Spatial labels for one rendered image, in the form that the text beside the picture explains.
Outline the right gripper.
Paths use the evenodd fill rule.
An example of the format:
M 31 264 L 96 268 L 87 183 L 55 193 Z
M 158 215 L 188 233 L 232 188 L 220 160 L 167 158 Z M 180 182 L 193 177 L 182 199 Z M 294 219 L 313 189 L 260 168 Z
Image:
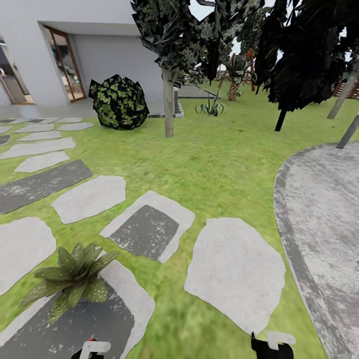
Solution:
M 251 347 L 256 351 L 257 359 L 293 359 L 292 351 L 288 346 L 278 343 L 278 350 L 270 349 L 268 343 L 257 340 L 251 335 Z

